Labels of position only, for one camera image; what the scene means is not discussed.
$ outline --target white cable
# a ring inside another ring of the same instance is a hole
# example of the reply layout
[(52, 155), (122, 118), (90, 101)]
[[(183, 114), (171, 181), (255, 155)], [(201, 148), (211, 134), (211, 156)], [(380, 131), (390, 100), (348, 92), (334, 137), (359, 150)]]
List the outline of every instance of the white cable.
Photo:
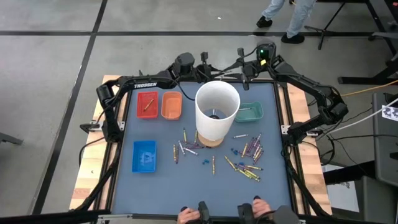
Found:
[[(396, 98), (393, 102), (389, 103), (387, 106), (391, 106), (391, 105), (393, 105), (393, 104), (394, 104), (395, 102), (397, 102), (397, 101), (398, 101), (398, 98)], [(355, 125), (355, 124), (358, 124), (358, 123), (360, 123), (360, 122), (362, 122), (362, 121), (364, 121), (364, 120), (366, 120), (366, 119), (368, 119), (368, 118), (371, 118), (371, 117), (373, 117), (374, 115), (380, 113), (382, 110), (383, 110), (383, 108), (379, 109), (379, 110), (376, 111), (375, 113), (370, 114), (369, 116), (367, 116), (367, 117), (365, 117), (365, 118), (363, 118), (363, 119), (361, 119), (361, 120), (359, 120), (359, 121), (357, 121), (357, 122), (355, 122), (355, 123), (352, 123), (352, 124), (349, 124), (349, 125), (347, 125), (347, 126), (344, 126), (344, 127), (338, 128), (338, 129), (336, 129), (336, 130), (333, 130), (333, 131), (329, 132), (328, 134), (335, 133), (335, 132), (337, 132), (337, 131), (340, 131), (340, 130), (343, 130), (343, 129), (345, 129), (345, 128), (351, 127), (351, 126), (353, 126), (353, 125)]]

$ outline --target sneaker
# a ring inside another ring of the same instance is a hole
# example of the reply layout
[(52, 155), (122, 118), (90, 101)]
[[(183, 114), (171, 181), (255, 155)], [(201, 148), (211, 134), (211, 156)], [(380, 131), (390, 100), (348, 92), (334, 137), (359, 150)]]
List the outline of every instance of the sneaker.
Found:
[(271, 25), (272, 20), (266, 21), (266, 18), (264, 16), (261, 16), (261, 18), (257, 21), (258, 28), (270, 27)]
[(291, 38), (287, 38), (287, 35), (283, 35), (282, 42), (286, 44), (301, 44), (304, 42), (305, 37), (302, 34), (297, 34)]

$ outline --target chair leg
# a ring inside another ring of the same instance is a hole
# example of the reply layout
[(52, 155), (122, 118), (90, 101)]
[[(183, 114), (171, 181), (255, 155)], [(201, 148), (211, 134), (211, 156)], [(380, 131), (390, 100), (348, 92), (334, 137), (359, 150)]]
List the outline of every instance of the chair leg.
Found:
[(20, 144), (22, 144), (23, 140), (14, 138), (12, 136), (9, 136), (8, 134), (0, 133), (0, 142), (9, 142), (9, 143), (20, 145)]
[(398, 39), (398, 34), (390, 33), (390, 32), (374, 32), (372, 34), (373, 37), (386, 37), (390, 39)]

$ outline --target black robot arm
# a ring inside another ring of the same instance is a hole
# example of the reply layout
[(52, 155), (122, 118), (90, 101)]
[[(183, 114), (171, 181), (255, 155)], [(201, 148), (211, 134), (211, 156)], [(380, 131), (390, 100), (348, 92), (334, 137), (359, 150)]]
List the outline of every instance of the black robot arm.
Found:
[[(256, 59), (245, 62), (245, 58), (256, 53)], [(195, 59), (192, 54), (184, 53), (179, 55), (173, 64), (166, 70), (156, 75), (140, 75), (138, 77), (120, 77), (110, 80), (96, 91), (104, 109), (105, 121), (102, 126), (105, 140), (109, 142), (120, 142), (123, 138), (122, 131), (114, 116), (114, 106), (121, 101), (125, 93), (138, 88), (159, 87), (171, 89), (179, 86), (180, 82), (205, 83), (214, 80), (220, 75), (236, 78), (242, 82), (245, 90), (249, 89), (249, 83), (253, 78), (258, 77), (261, 72), (269, 72), (271, 78), (278, 82), (290, 83), (301, 90), (311, 94), (317, 100), (319, 115), (306, 121), (295, 122), (284, 135), (284, 141), (290, 145), (297, 145), (307, 136), (307, 131), (323, 124), (336, 124), (348, 113), (347, 106), (336, 90), (328, 85), (321, 85), (303, 75), (299, 75), (281, 56), (275, 56), (275, 44), (259, 44), (251, 53), (245, 55), (243, 49), (238, 49), (239, 58), (234, 64), (224, 70), (208, 65), (207, 52), (201, 54), (201, 64), (194, 67)], [(227, 71), (240, 68), (241, 73), (227, 73)], [(112, 87), (119, 86), (114, 94)]]
[(273, 59), (267, 70), (272, 79), (278, 82), (290, 83), (312, 95), (317, 101), (319, 115), (305, 122), (295, 122), (287, 130), (284, 140), (290, 145), (295, 146), (301, 143), (307, 136), (307, 131), (323, 124), (336, 124), (348, 113), (347, 105), (335, 87), (321, 85), (298, 74), (281, 56)]

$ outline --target teal bin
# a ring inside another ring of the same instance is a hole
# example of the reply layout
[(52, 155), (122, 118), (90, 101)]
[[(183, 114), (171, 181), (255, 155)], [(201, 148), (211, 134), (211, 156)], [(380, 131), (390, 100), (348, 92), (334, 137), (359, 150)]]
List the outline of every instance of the teal bin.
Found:
[(258, 121), (262, 118), (264, 112), (260, 102), (242, 103), (239, 111), (236, 113), (235, 122)]

